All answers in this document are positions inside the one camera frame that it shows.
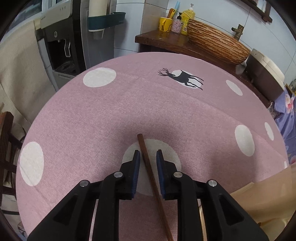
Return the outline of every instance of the silver screw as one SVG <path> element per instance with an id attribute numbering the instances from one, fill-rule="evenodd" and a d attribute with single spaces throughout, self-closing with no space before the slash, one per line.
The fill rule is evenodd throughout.
<path id="1" fill-rule="evenodd" d="M 209 180 L 208 184 L 211 186 L 211 187 L 215 187 L 217 186 L 217 182 L 215 180 Z"/>
<path id="2" fill-rule="evenodd" d="M 82 180 L 82 181 L 79 183 L 79 185 L 80 185 L 81 187 L 86 187 L 88 184 L 89 184 L 89 182 L 88 182 L 87 180 Z"/>
<path id="3" fill-rule="evenodd" d="M 181 172 L 174 172 L 174 177 L 182 177 L 183 173 Z"/>
<path id="4" fill-rule="evenodd" d="M 122 172 L 115 172 L 114 177 L 122 177 L 123 173 Z"/>

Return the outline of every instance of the yellow mug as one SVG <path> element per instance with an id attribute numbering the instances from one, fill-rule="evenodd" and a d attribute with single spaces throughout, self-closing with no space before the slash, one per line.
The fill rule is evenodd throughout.
<path id="1" fill-rule="evenodd" d="M 171 18 L 160 18 L 158 24 L 158 30 L 164 32 L 170 32 L 172 28 L 173 20 Z"/>

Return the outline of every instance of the brass faucet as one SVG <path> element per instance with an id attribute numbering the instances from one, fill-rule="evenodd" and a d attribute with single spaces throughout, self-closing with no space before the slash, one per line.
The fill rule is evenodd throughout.
<path id="1" fill-rule="evenodd" d="M 241 35 L 242 35 L 242 31 L 244 30 L 244 26 L 242 26 L 242 25 L 239 24 L 239 26 L 238 26 L 237 28 L 231 28 L 231 30 L 232 30 L 233 32 L 235 32 L 234 38 L 235 38 L 236 40 L 239 40 L 239 38 L 240 38 Z"/>

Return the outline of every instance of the table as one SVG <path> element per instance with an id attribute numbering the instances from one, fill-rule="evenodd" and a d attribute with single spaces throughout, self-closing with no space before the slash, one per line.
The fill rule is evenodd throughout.
<path id="1" fill-rule="evenodd" d="M 146 138 L 158 180 L 156 150 L 194 180 L 217 180 L 228 192 L 284 169 L 277 126 L 258 97 L 226 71 L 174 53 L 137 53 L 75 77 L 44 106 L 19 158 L 16 192 L 29 234 L 80 181 L 103 180 Z M 174 239 L 176 201 L 164 201 Z M 120 201 L 120 240 L 164 240 L 141 161 L 137 193 Z"/>
<path id="2" fill-rule="evenodd" d="M 251 78 L 244 72 L 245 66 L 233 65 L 225 63 L 215 56 L 211 55 L 198 45 L 189 41 L 188 36 L 176 34 L 174 32 L 163 32 L 153 30 L 147 33 L 137 35 L 135 42 L 140 44 L 140 52 L 171 52 L 189 55 L 191 57 L 205 60 L 226 72 L 235 76 L 238 80 L 244 83 L 252 90 L 262 103 L 267 107 L 270 106 L 270 101 L 251 83 Z"/>

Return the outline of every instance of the round table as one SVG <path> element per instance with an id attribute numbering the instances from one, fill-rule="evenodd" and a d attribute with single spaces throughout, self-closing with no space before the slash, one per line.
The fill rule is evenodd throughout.
<path id="1" fill-rule="evenodd" d="M 157 182 L 158 149 L 192 179 L 215 179 L 228 192 L 280 172 L 287 160 L 272 116 L 224 70 L 174 53 L 112 59 L 59 90 L 27 134 L 16 177 L 27 233 L 80 180 L 103 180 L 132 160 L 138 133 Z M 176 240 L 176 201 L 163 205 Z M 142 160 L 135 198 L 120 201 L 119 239 L 165 239 Z"/>

